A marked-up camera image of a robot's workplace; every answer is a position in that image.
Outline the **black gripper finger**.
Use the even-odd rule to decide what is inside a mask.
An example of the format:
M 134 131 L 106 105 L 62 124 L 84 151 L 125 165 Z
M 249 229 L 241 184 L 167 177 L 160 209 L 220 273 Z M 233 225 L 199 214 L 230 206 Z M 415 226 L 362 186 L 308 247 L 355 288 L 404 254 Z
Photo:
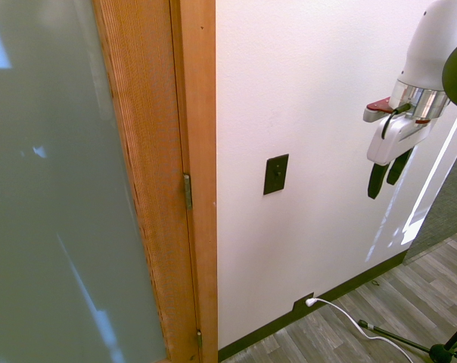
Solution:
M 394 160 L 393 165 L 387 175 L 387 183 L 389 185 L 396 184 L 399 177 L 402 175 L 402 172 L 403 172 L 407 162 L 409 161 L 411 154 L 412 154 L 412 150 L 409 149 Z
M 385 179 L 385 175 L 387 174 L 388 167 L 388 164 L 384 166 L 377 163 L 373 164 L 367 189 L 367 195 L 371 199 L 375 199 L 379 195 Z

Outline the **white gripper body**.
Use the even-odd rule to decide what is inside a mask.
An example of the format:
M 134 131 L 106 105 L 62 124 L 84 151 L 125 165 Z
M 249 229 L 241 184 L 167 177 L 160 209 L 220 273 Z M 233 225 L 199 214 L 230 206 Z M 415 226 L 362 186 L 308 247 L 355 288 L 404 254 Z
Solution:
M 380 166 L 389 164 L 415 145 L 425 140 L 433 128 L 433 121 L 417 123 L 405 116 L 393 118 L 381 137 L 386 119 L 380 122 L 367 151 L 367 158 Z

